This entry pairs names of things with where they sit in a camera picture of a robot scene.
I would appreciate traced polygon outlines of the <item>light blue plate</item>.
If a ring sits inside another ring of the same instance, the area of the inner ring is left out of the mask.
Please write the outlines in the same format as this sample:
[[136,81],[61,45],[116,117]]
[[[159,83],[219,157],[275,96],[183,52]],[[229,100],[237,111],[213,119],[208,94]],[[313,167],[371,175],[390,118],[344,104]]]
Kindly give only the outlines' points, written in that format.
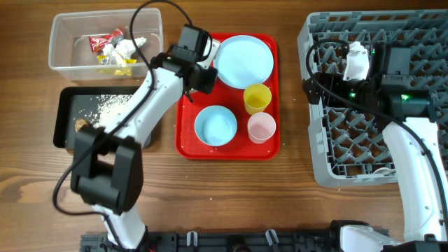
[[231,36],[218,49],[213,67],[231,88],[244,90],[264,83],[274,69],[274,56],[265,42],[249,35]]

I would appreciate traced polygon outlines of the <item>light blue bowl with food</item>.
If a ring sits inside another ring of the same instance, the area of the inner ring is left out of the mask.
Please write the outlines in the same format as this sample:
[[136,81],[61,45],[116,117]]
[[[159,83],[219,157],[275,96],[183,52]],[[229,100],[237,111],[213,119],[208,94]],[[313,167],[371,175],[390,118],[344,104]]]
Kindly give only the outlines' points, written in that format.
[[237,133],[237,119],[230,109],[213,105],[203,108],[194,122],[197,138],[208,146],[223,146]]

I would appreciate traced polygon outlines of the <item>yellow plastic cup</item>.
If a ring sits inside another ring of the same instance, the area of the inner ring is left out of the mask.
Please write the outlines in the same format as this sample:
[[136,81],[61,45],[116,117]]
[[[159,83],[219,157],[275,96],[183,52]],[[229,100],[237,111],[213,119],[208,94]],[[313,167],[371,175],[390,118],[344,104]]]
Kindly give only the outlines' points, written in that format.
[[244,107],[250,115],[263,112],[272,100],[270,89],[261,83],[248,86],[243,94]]

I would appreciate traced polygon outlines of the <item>yellow snack wrapper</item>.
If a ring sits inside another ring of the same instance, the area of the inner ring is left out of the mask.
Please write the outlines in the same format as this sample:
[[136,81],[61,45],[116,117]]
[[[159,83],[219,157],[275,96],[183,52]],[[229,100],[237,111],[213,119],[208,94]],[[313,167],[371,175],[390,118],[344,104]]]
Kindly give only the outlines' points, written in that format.
[[132,67],[131,64],[135,64],[137,62],[136,59],[123,59],[120,58],[120,62],[116,62],[112,57],[99,55],[97,57],[98,62],[104,68],[100,68],[98,70],[101,74],[108,74],[114,76],[131,76],[132,75]]

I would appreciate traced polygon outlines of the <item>white paper napkin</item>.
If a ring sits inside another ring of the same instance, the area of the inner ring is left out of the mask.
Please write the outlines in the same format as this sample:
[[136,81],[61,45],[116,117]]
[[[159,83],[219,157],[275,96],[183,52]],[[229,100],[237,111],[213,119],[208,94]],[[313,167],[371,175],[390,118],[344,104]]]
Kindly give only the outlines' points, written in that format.
[[132,55],[146,42],[146,38],[136,38],[135,42],[136,45],[131,39],[123,39],[116,45],[107,44],[102,50],[102,55],[98,56],[99,63],[101,65],[116,64],[122,67],[136,63],[137,60],[133,59]]

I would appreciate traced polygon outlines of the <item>pile of white rice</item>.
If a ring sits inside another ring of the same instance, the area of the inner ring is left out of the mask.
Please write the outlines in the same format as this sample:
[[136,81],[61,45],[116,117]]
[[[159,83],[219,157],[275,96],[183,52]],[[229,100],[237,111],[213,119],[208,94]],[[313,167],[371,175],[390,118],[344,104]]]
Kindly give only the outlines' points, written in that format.
[[131,94],[83,96],[78,113],[92,126],[100,127],[112,120],[131,97]]

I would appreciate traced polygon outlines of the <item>red snack wrapper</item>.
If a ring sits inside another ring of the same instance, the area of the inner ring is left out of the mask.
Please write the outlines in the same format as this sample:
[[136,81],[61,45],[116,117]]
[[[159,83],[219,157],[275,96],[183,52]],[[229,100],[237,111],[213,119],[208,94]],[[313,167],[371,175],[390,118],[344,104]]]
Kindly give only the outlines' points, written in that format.
[[123,40],[125,34],[121,27],[115,29],[111,34],[105,34],[102,36],[90,36],[89,44],[91,51],[93,53],[99,53],[102,51],[107,45],[115,46],[121,40]]

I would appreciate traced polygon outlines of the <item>brown food scrap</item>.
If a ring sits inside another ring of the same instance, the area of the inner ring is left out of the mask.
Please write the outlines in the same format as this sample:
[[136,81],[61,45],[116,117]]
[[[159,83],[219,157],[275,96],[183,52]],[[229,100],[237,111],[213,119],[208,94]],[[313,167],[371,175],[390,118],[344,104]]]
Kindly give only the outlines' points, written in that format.
[[77,119],[77,121],[75,122],[75,131],[79,132],[84,126],[89,127],[90,123],[86,119],[83,119],[83,118]]

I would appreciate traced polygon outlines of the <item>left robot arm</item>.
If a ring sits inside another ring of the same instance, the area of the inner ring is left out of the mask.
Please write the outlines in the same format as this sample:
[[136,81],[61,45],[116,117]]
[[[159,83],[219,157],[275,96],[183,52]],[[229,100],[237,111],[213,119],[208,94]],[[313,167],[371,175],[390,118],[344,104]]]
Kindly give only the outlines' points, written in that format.
[[69,168],[71,190],[101,216],[106,232],[81,239],[82,251],[148,251],[148,229],[136,202],[143,187],[142,148],[175,102],[191,90],[210,94],[220,41],[185,25],[178,44],[149,62],[143,83],[105,126],[82,126]]

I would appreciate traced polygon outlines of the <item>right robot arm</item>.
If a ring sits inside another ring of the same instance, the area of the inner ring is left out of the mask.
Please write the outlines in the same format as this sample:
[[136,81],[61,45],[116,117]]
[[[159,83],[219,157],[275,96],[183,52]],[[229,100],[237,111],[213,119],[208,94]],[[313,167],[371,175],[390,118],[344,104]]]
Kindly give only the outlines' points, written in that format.
[[404,242],[361,222],[332,222],[332,247],[339,251],[446,251],[447,177],[438,146],[435,99],[410,88],[411,49],[339,41],[346,59],[344,74],[314,73],[308,50],[302,83],[309,103],[339,101],[375,117],[398,179],[405,218]]

